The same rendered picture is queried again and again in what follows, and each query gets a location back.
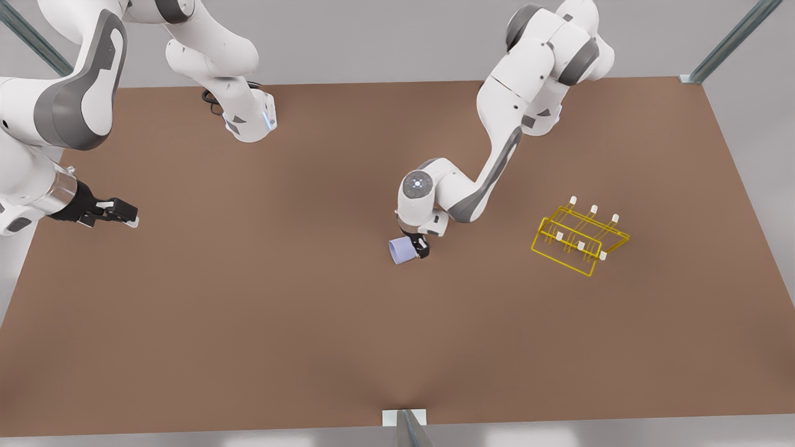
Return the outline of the silver frame post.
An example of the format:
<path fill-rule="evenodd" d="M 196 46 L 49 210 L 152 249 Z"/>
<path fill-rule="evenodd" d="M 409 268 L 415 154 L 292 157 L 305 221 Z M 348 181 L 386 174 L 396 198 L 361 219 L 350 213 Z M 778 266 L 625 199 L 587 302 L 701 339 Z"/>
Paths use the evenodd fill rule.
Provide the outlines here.
<path fill-rule="evenodd" d="M 72 72 L 71 63 L 8 0 L 0 0 L 0 22 L 37 54 L 43 62 L 47 63 L 56 74 L 67 76 Z"/>
<path fill-rule="evenodd" d="M 381 425 L 396 429 L 395 447 L 434 447 L 428 433 L 426 409 L 392 409 L 381 411 Z"/>
<path fill-rule="evenodd" d="M 681 84 L 703 84 L 738 46 L 772 14 L 784 0 L 758 0 L 733 29 L 690 73 L 678 76 Z"/>

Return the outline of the lavender cup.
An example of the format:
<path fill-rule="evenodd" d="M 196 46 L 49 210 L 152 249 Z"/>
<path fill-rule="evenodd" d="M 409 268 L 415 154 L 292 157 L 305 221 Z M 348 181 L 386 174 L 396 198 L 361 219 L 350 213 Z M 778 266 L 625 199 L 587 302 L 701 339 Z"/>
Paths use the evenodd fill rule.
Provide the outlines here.
<path fill-rule="evenodd" d="M 390 240 L 388 243 L 390 255 L 396 265 L 414 260 L 419 255 L 410 237 L 400 237 Z"/>

